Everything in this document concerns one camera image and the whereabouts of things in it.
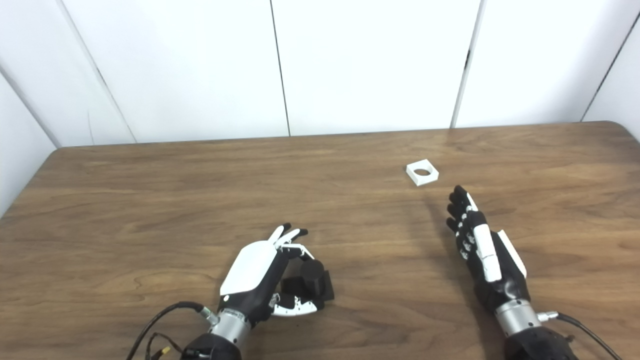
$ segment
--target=robot finger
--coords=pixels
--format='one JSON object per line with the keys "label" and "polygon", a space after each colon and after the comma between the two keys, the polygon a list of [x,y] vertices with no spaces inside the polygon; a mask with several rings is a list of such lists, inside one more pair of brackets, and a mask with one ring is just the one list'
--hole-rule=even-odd
{"label": "robot finger", "polygon": [[291,228],[291,224],[286,222],[278,227],[276,227],[276,229],[273,231],[273,234],[271,234],[271,236],[269,236],[269,238],[267,239],[268,242],[275,244],[276,241],[278,241],[278,239],[280,239],[280,237],[282,236],[282,234],[289,230]]}
{"label": "robot finger", "polygon": [[284,244],[288,244],[291,243],[292,241],[294,241],[295,239],[299,238],[300,236],[304,236],[306,234],[308,234],[309,232],[306,229],[293,229],[292,231],[289,231],[288,233],[284,234],[282,237],[280,237],[279,239],[276,240],[276,242],[274,242],[274,246],[280,247]]}
{"label": "robot finger", "polygon": [[461,206],[457,206],[453,203],[447,205],[447,212],[449,212],[451,217],[456,219],[457,221],[460,221],[462,214],[465,213],[464,209]]}
{"label": "robot finger", "polygon": [[315,259],[309,250],[307,250],[306,246],[302,244],[286,243],[282,244],[280,249],[289,255],[289,259],[300,258],[303,261]]}
{"label": "robot finger", "polygon": [[309,300],[286,293],[274,294],[278,301],[273,306],[275,316],[299,316],[315,313],[322,308],[321,300]]}
{"label": "robot finger", "polygon": [[462,206],[467,211],[477,211],[478,208],[471,195],[460,185],[456,185],[449,195],[449,200],[457,206]]}
{"label": "robot finger", "polygon": [[454,233],[456,231],[458,231],[458,222],[453,219],[453,218],[448,218],[447,219],[447,226],[449,227],[449,229],[451,229],[451,231],[453,231]]}

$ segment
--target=white finger segment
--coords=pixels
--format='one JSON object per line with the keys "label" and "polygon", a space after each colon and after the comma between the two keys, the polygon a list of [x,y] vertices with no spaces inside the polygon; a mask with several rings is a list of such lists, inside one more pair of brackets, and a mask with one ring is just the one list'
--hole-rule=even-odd
{"label": "white finger segment", "polygon": [[302,304],[300,298],[296,296],[296,303],[293,309],[287,309],[286,307],[276,304],[276,306],[273,307],[273,314],[275,316],[298,316],[315,313],[317,310],[318,308],[313,302],[307,301]]}
{"label": "white finger segment", "polygon": [[495,253],[493,240],[491,239],[491,231],[489,225],[482,224],[474,228],[474,237],[476,238],[476,253],[482,261],[484,268],[484,279],[487,282],[498,281],[502,279],[500,271],[500,262]]}
{"label": "white finger segment", "polygon": [[293,229],[292,231],[289,231],[288,233],[284,234],[281,238],[279,238],[274,245],[276,247],[279,247],[284,244],[288,244],[292,242],[293,238],[295,238],[298,234],[300,234],[300,229]]}
{"label": "white finger segment", "polygon": [[513,262],[516,263],[516,266],[518,267],[518,269],[520,269],[522,275],[527,278],[527,268],[524,266],[522,259],[520,259],[520,255],[518,255],[516,248],[513,247],[513,244],[511,243],[511,240],[509,240],[509,236],[507,236],[507,233],[505,233],[504,230],[500,230],[500,232],[498,232],[498,236],[500,236],[500,240],[502,240],[504,247],[507,248],[507,251],[509,252],[509,255],[511,255],[511,259],[513,259]]}
{"label": "white finger segment", "polygon": [[283,231],[284,231],[284,226],[280,225],[280,226],[276,227],[276,229],[273,231],[273,234],[271,234],[271,236],[269,236],[269,239],[267,239],[267,241],[272,243],[272,244],[275,244],[276,241],[278,241],[278,239],[282,235]]}

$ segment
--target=robotic hand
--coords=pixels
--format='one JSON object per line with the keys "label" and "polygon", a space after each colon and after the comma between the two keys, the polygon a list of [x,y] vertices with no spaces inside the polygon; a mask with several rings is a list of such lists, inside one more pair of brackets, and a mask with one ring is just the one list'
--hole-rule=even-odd
{"label": "robotic hand", "polygon": [[[240,347],[249,332],[271,315],[298,316],[324,308],[333,299],[329,273],[304,245],[292,243],[306,235],[306,229],[285,234],[291,224],[278,226],[267,240],[245,246],[236,257],[220,287],[218,314],[204,316],[209,332],[192,341],[181,359],[240,360]],[[290,259],[300,258],[301,276],[284,279]]]}
{"label": "robotic hand", "polygon": [[450,194],[447,225],[474,280],[474,293],[495,314],[507,336],[507,360],[577,360],[566,339],[542,326],[554,313],[536,312],[527,289],[527,270],[504,231],[489,229],[471,195],[461,186]]}

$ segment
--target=wooden table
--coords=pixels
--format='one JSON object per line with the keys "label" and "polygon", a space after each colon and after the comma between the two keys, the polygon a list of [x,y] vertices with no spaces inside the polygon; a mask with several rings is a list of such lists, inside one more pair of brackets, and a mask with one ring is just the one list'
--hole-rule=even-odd
{"label": "wooden table", "polygon": [[[424,158],[440,179],[417,188],[404,166]],[[502,359],[445,225],[456,184],[509,234],[535,309],[640,357],[640,146],[599,122],[57,150],[0,220],[0,358],[123,359],[164,306],[215,307],[240,248],[288,221],[336,299],[260,324],[245,359]]]}

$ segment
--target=wire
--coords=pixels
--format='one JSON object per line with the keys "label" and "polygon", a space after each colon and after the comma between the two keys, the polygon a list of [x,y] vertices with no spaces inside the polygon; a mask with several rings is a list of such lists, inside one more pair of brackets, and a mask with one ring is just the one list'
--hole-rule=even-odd
{"label": "wire", "polygon": [[131,350],[129,351],[129,355],[127,355],[126,360],[133,359],[133,355],[136,354],[136,351],[138,350],[138,347],[140,347],[140,343],[142,342],[142,339],[145,338],[145,335],[147,335],[147,333],[149,332],[149,329],[151,329],[151,327],[158,320],[160,320],[160,318],[162,318],[164,315],[167,315],[168,313],[170,313],[173,310],[185,309],[185,308],[186,309],[193,309],[197,313],[199,313],[204,309],[204,305],[199,304],[197,302],[193,302],[193,301],[180,301],[180,302],[176,302],[175,304],[167,306],[166,308],[164,308],[162,311],[160,311],[158,314],[156,314],[151,319],[151,321],[149,321],[149,323],[146,324],[146,326],[144,328],[142,328],[142,331],[140,332],[140,335],[138,335],[138,338],[136,339],[136,341],[134,341],[133,346],[131,347]]}
{"label": "wire", "polygon": [[175,341],[173,341],[170,337],[168,337],[167,335],[163,334],[162,332],[154,332],[151,335],[151,337],[149,337],[149,341],[147,342],[147,351],[145,352],[145,360],[151,360],[151,343],[154,342],[154,339],[156,338],[156,336],[160,336],[161,338],[166,339],[167,341],[169,341],[169,344],[171,344],[171,346],[173,346],[173,348],[177,352],[182,352],[182,349],[180,348],[180,345],[176,344]]}
{"label": "wire", "polygon": [[600,337],[598,337],[593,331],[589,330],[589,328],[584,326],[577,319],[562,313],[558,313],[557,319],[562,320],[564,322],[568,322],[576,327],[579,327],[584,332],[586,332],[587,335],[591,336],[598,344],[600,344],[600,346],[603,347],[609,353],[609,355],[611,355],[615,360],[622,360],[622,358],[618,354],[616,354],[616,352],[613,351],[613,349],[609,347],[609,345],[607,345],[602,339],[600,339]]}

